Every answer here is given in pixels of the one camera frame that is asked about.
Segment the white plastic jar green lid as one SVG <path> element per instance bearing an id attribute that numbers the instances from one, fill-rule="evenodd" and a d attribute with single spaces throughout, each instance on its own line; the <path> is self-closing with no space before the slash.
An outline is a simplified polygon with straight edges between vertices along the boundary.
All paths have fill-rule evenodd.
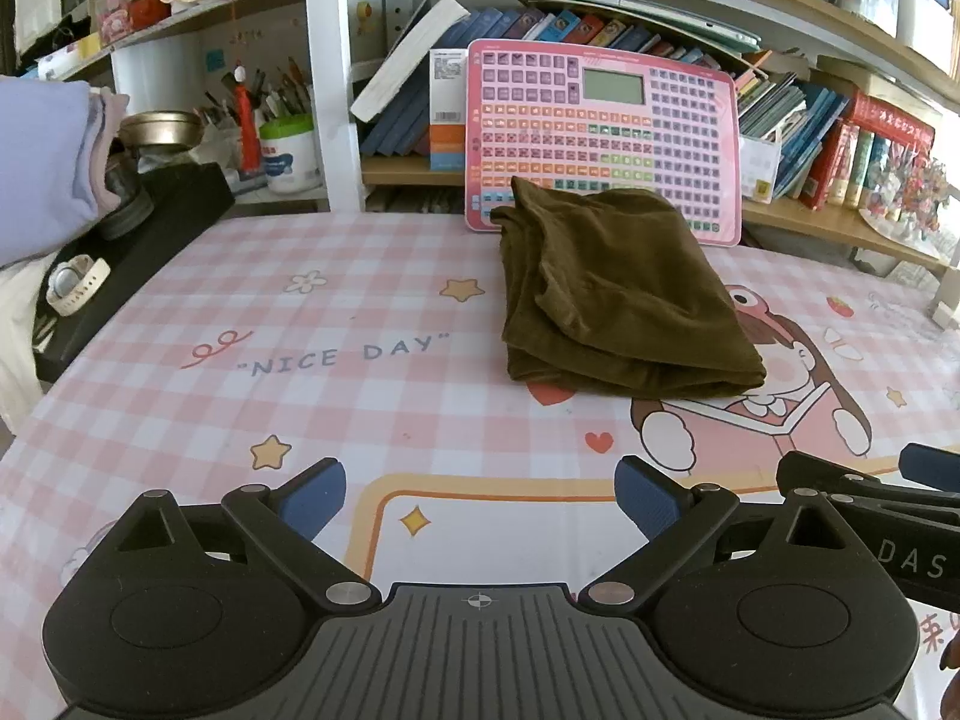
<path id="1" fill-rule="evenodd" d="M 304 192 L 322 184 L 314 121 L 309 114 L 286 115 L 259 128 L 267 187 L 278 195 Z"/>

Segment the white wristwatch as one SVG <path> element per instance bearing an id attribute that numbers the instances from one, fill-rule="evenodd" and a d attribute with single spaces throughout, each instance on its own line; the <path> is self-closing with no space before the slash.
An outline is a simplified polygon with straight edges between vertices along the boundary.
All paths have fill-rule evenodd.
<path id="1" fill-rule="evenodd" d="M 85 254 L 57 263 L 47 278 L 47 304 L 57 316 L 73 316 L 103 288 L 109 275 L 109 263 Z"/>

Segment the black flat case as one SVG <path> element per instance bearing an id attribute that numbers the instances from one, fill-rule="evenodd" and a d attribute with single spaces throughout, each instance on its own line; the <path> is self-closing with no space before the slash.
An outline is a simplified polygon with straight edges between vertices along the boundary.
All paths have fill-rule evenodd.
<path id="1" fill-rule="evenodd" d="M 213 163 L 161 167 L 140 176 L 140 185 L 153 203 L 148 215 L 137 199 L 133 206 L 142 219 L 124 221 L 122 236 L 116 234 L 115 221 L 104 220 L 55 259 L 60 263 L 89 255 L 103 259 L 110 273 L 82 309 L 55 321 L 46 348 L 34 353 L 43 382 L 55 382 L 133 294 L 235 204 L 223 172 Z"/>

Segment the white leaning book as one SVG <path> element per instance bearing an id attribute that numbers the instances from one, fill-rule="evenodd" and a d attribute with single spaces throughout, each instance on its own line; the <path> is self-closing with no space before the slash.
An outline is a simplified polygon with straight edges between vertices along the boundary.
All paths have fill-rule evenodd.
<path id="1" fill-rule="evenodd" d="M 363 91 L 356 96 L 350 107 L 353 117 L 361 122 L 369 122 L 381 114 L 421 60 L 430 54 L 434 44 L 448 29 L 467 18 L 469 10 L 457 0 L 439 0 L 438 4 L 433 5 L 405 32 L 402 39 L 398 39 L 391 54 L 387 55 Z"/>

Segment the brass metal bowl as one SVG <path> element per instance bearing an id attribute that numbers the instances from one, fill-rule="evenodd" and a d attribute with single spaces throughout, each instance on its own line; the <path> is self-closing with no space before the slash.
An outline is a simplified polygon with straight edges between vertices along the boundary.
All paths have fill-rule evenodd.
<path id="1" fill-rule="evenodd" d="M 129 115 L 121 123 L 119 138 L 127 148 L 194 148 L 200 143 L 203 124 L 194 112 L 152 110 Z"/>

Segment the white cloth pile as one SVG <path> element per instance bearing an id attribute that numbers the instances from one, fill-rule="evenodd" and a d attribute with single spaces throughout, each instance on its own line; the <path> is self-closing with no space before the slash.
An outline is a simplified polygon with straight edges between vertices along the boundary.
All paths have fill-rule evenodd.
<path id="1" fill-rule="evenodd" d="M 0 411 L 5 427 L 20 432 L 43 398 L 37 378 L 32 333 L 44 275 L 55 255 L 3 266 L 0 283 Z"/>

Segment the pink keyboard learning toy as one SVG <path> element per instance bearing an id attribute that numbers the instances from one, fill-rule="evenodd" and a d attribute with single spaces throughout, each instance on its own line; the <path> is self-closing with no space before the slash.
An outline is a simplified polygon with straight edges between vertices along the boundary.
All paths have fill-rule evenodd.
<path id="1" fill-rule="evenodd" d="M 567 43 L 467 54 L 464 218 L 493 231 L 517 177 L 563 192 L 656 192 L 706 245 L 742 234 L 737 94 L 724 71 Z"/>

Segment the white orange boxed book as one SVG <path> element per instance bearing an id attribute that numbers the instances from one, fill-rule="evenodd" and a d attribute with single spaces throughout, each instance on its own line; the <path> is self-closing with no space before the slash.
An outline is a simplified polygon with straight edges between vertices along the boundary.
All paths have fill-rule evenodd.
<path id="1" fill-rule="evenodd" d="M 431 49 L 428 62 L 431 171 L 466 167 L 467 49 Z"/>

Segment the lavender folded cloth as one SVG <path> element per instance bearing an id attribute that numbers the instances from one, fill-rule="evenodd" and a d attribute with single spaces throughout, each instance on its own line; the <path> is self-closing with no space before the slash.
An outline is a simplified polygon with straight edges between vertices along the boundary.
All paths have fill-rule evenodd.
<path id="1" fill-rule="evenodd" d="M 125 94 L 85 82 L 10 78 L 2 94 L 2 263 L 62 249 L 117 210 L 106 185 Z"/>

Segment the pink checked cartoon table mat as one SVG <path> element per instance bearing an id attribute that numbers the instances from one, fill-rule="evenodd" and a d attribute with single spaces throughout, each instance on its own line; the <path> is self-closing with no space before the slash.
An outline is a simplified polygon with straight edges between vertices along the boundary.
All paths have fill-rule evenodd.
<path id="1" fill-rule="evenodd" d="M 771 496 L 799 449 L 883 475 L 958 442 L 958 340 L 916 289 L 757 249 L 709 261 L 765 387 L 633 406 L 512 382 L 498 242 L 451 216 L 218 224 L 70 364 L 2 461 L 2 712 L 50 718 L 47 608 L 146 489 L 215 502 L 324 457 L 347 492 L 320 547 L 395 582 L 581 587 L 638 548 L 612 496 L 639 455 Z"/>

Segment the dark brown corduroy garment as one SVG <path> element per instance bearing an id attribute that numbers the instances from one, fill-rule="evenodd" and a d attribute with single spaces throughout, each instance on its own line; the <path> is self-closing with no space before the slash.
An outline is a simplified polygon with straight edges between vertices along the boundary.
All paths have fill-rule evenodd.
<path id="1" fill-rule="evenodd" d="M 500 228 L 516 382 L 688 400 L 766 379 L 731 294 L 682 215 L 649 190 L 578 193 L 511 181 Z"/>

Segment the red book set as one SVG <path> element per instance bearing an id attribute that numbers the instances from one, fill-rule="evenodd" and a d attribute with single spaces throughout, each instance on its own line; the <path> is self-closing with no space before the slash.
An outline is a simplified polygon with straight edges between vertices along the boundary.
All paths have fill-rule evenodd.
<path id="1" fill-rule="evenodd" d="M 855 91 L 820 142 L 799 200 L 811 210 L 825 205 L 866 208 L 896 160 L 924 160 L 935 128 L 884 99 Z"/>

